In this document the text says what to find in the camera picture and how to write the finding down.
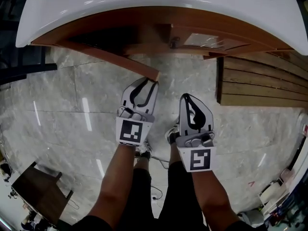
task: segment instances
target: floor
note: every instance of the floor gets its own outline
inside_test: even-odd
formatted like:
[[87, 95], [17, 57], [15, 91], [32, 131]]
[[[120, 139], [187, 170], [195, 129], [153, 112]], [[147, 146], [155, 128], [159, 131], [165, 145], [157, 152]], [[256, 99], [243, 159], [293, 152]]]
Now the floor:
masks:
[[[216, 60], [182, 54], [133, 59], [162, 72], [156, 122], [148, 137], [154, 155], [169, 159], [164, 133], [178, 116], [180, 96], [188, 92], [213, 112], [215, 174], [232, 208], [239, 212], [258, 206], [257, 193], [279, 176], [295, 153], [296, 122], [302, 110], [220, 106], [215, 98]], [[19, 172], [34, 160], [41, 170], [63, 172], [59, 184], [65, 194], [70, 189], [74, 194], [61, 219], [73, 224], [97, 199], [116, 148], [115, 117], [122, 92], [141, 76], [66, 49], [52, 49], [48, 61], [52, 60], [57, 71], [28, 75], [0, 91], [0, 148]], [[166, 195], [167, 171], [153, 159], [150, 172], [152, 185], [164, 193], [153, 203], [157, 217]], [[160, 196], [155, 189], [153, 194]]]

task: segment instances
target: sneaker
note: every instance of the sneaker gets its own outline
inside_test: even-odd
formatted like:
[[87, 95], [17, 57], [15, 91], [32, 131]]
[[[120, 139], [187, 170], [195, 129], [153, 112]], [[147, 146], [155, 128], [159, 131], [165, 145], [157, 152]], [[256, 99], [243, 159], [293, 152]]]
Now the sneaker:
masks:
[[177, 137], [177, 133], [179, 132], [179, 130], [180, 130], [180, 123], [179, 123], [179, 119], [177, 119], [174, 126], [165, 133], [165, 138], [169, 144], [172, 144], [175, 142], [175, 139]]
[[145, 139], [143, 144], [137, 148], [135, 157], [136, 158], [146, 157], [148, 160], [150, 160], [152, 158], [152, 153], [153, 149], [150, 146], [148, 139]]

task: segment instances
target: wooden edge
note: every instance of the wooden edge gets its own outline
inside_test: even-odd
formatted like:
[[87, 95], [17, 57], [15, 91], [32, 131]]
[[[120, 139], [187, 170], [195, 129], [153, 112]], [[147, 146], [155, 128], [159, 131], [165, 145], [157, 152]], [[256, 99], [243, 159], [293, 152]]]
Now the wooden edge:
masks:
[[220, 53], [215, 53], [215, 52], [209, 52], [208, 55], [203, 55], [203, 60], [208, 60], [212, 58], [219, 58], [219, 57], [224, 57], [226, 55], [220, 54]]
[[44, 47], [53, 47], [53, 46], [58, 46], [55, 44], [36, 44], [36, 43], [31, 43], [32, 46], [44, 46]]
[[308, 108], [308, 102], [283, 98], [223, 94], [222, 106], [259, 106], [259, 107], [301, 107]]
[[57, 45], [102, 59], [104, 61], [110, 62], [142, 76], [145, 76], [154, 81], [158, 81], [160, 75], [160, 72], [152, 67], [85, 44], [62, 40], [57, 42]]
[[280, 58], [270, 52], [251, 52], [238, 55], [232, 55], [234, 58], [245, 59], [252, 62], [273, 66], [283, 71], [294, 74], [302, 79], [308, 80], [308, 72], [287, 60]]
[[294, 55], [295, 57], [297, 57], [298, 59], [302, 60], [303, 62], [308, 64], [308, 57], [304, 56], [300, 53], [298, 53], [297, 51], [293, 50], [290, 52], [292, 55]]
[[273, 51], [268, 52], [269, 54], [280, 57], [302, 69], [308, 71], [308, 63], [305, 63], [302, 59], [298, 58], [296, 55], [292, 54], [291, 51]]
[[222, 94], [235, 94], [235, 95], [248, 95], [248, 96], [261, 96], [272, 98], [283, 98], [290, 100], [299, 100], [308, 102], [308, 95], [283, 90], [273, 87], [265, 87], [259, 85], [251, 85], [236, 82], [223, 82]]
[[201, 46], [184, 45], [184, 46], [179, 47], [179, 49], [186, 49], [186, 50], [204, 49], [212, 53], [223, 54], [225, 56], [229, 55], [227, 50], [225, 51], [225, 50], [219, 50], [219, 49], [207, 48], [207, 47], [201, 47]]
[[194, 28], [196, 30], [204, 28], [209, 32], [228, 35], [231, 39], [241, 37], [267, 45], [268, 51], [290, 47], [261, 28], [236, 18], [204, 10], [172, 6], [133, 7], [96, 13], [55, 28], [35, 39], [34, 43], [53, 45], [63, 39], [107, 28], [152, 24], [170, 24], [174, 27], [187, 28], [190, 32], [193, 32]]
[[219, 104], [221, 102], [221, 96], [222, 96], [223, 66], [224, 66], [224, 58], [223, 57], [217, 58], [216, 99]]
[[308, 88], [308, 81], [274, 66], [245, 59], [226, 57], [224, 69], [233, 69], [278, 78]]
[[194, 55], [205, 55], [209, 56], [208, 49], [197, 48], [187, 49], [187, 48], [177, 48], [170, 49], [168, 44], [165, 43], [144, 43], [144, 44], [131, 44], [124, 47], [124, 55], [134, 55], [134, 54], [194, 54]]

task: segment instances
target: wire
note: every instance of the wire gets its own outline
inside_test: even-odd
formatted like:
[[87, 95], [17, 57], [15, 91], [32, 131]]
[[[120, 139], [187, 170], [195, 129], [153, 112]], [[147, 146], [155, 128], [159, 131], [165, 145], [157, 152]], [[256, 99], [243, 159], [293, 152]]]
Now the wire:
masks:
[[[159, 208], [163, 209], [158, 203], [156, 203], [156, 205], [157, 205]], [[159, 215], [158, 215], [158, 216], [159, 216]]]
[[162, 195], [160, 196], [160, 198], [155, 198], [155, 197], [153, 197], [154, 200], [159, 200], [159, 199], [161, 199], [161, 198], [163, 197], [163, 195], [164, 195], [163, 192], [162, 192], [161, 190], [159, 190], [159, 191], [161, 192]]
[[169, 163], [169, 161], [159, 159], [158, 157], [155, 157], [155, 156], [152, 156], [152, 158], [155, 159], [155, 160], [157, 160], [157, 161], [159, 161], [160, 164], [163, 166], [164, 169], [168, 169], [167, 167], [165, 167], [165, 165], [163, 164], [163, 162]]
[[79, 209], [80, 209], [80, 207], [79, 207], [73, 200], [70, 199], [69, 201], [72, 201], [72, 202], [78, 207], [78, 209], [77, 209], [77, 208], [73, 207], [72, 205], [70, 205], [70, 204], [68, 203], [68, 205], [70, 205], [72, 208], [74, 208], [75, 210], [79, 210]]

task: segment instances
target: forearm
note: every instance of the forearm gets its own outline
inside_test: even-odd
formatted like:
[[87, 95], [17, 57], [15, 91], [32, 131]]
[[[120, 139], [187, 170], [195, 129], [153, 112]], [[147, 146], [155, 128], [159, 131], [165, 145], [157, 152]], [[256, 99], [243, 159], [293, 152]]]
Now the forearm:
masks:
[[135, 148], [119, 145], [102, 181], [101, 191], [88, 215], [97, 216], [115, 228], [130, 192]]
[[198, 203], [211, 230], [224, 231], [239, 220], [231, 209], [225, 189], [212, 171], [192, 173], [192, 179]]

